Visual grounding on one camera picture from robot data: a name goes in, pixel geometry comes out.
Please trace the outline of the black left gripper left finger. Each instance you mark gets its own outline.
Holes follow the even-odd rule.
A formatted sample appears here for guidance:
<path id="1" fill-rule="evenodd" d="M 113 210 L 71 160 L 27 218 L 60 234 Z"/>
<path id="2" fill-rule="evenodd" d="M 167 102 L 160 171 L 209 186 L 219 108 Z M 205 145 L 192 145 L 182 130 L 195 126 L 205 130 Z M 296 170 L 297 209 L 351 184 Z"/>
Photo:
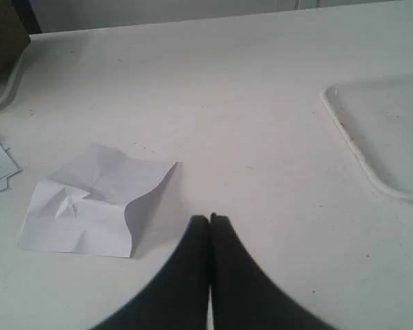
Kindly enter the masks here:
<path id="1" fill-rule="evenodd" d="M 177 248 L 134 298 L 97 329 L 206 329 L 210 280 L 209 220 L 190 218 Z"/>

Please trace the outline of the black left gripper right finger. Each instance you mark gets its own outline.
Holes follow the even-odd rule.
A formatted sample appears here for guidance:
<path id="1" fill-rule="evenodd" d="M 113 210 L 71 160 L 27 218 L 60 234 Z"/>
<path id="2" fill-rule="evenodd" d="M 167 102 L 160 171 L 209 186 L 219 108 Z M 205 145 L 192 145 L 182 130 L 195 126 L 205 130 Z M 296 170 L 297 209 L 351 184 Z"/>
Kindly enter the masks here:
<path id="1" fill-rule="evenodd" d="M 215 329 L 332 329 L 284 293 L 246 251 L 228 217 L 210 218 Z"/>

